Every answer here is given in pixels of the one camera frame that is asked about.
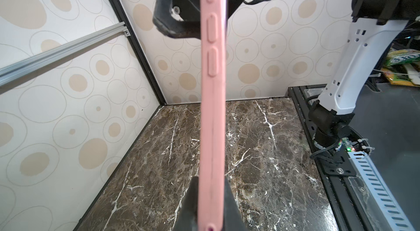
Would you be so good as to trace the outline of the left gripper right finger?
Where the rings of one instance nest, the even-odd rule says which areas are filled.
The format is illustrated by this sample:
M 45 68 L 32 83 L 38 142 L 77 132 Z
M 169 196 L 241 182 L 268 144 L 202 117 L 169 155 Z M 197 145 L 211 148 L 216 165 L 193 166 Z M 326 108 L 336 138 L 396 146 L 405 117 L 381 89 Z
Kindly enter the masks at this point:
M 224 182 L 224 231 L 247 231 L 226 177 Z

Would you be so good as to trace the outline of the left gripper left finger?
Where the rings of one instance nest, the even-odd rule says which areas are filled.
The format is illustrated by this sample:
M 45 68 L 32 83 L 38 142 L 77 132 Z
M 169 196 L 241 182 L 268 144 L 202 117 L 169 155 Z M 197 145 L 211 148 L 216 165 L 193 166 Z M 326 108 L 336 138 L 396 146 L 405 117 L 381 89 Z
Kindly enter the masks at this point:
M 197 231 L 198 191 L 199 177 L 194 176 L 182 201 L 179 216 L 173 231 Z

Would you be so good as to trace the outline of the black phone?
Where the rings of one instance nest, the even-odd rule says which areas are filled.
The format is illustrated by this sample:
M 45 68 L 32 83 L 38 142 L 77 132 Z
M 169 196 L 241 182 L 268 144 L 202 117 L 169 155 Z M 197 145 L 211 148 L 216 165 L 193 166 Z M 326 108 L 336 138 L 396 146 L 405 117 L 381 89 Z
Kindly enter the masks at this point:
M 227 0 L 200 0 L 201 127 L 198 229 L 223 228 Z

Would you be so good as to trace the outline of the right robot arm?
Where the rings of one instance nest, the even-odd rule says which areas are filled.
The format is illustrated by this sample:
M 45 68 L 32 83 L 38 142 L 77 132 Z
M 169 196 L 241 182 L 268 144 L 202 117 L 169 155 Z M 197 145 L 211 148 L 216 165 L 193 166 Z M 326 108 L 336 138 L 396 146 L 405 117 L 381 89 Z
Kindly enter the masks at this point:
M 201 142 L 224 146 L 226 26 L 241 3 L 263 0 L 156 0 L 153 23 L 165 36 L 201 41 Z M 352 23 L 339 68 L 309 111 L 316 143 L 350 135 L 358 95 L 386 48 L 420 14 L 419 0 L 352 0 Z

